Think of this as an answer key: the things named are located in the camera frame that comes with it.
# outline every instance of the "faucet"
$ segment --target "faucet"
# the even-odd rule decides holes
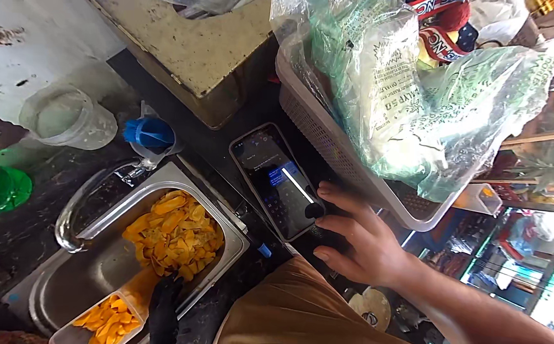
[[[77,238],[79,230],[76,230],[75,228],[75,219],[77,218],[78,212],[86,200],[112,174],[118,176],[121,181],[128,184],[130,187],[133,187],[133,178],[142,175],[145,171],[153,170],[157,165],[158,164],[155,163],[155,161],[142,159],[140,157],[133,157],[119,160],[114,164],[114,166],[102,169],[88,179],[77,191],[75,191],[74,195],[71,199],[69,199],[69,202],[67,202],[67,205],[60,212],[60,215],[56,220],[54,233],[58,244],[70,254],[88,250],[92,244],[92,239]],[[126,174],[120,172],[120,169],[129,166],[134,169]]]

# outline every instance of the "white wall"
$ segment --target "white wall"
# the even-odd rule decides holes
[[[37,90],[125,47],[86,0],[0,0],[0,32],[0,118],[14,124]]]

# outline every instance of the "black glove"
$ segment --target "black glove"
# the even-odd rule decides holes
[[[175,313],[175,300],[183,287],[183,277],[175,280],[174,274],[163,277],[154,287],[148,317],[150,344],[175,344],[179,323]]]

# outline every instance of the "wooden stick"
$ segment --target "wooden stick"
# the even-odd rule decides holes
[[[527,142],[540,142],[554,140],[554,132],[534,134],[530,136],[518,136],[514,138],[508,138],[502,142],[502,146],[519,145],[520,143]]]
[[[494,184],[538,184],[535,179],[473,179],[471,183],[494,183]]]

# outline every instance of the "hand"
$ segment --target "hand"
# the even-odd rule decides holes
[[[150,344],[175,344],[179,323],[175,300],[183,288],[183,277],[175,279],[177,273],[163,277],[154,287],[150,300],[148,317]]]
[[[400,247],[394,233],[373,208],[328,182],[319,184],[317,194],[349,212],[351,217],[326,215],[317,219],[316,225],[344,236],[354,251],[347,257],[334,248],[318,246],[313,254],[353,282],[396,286],[409,272],[414,257]]]

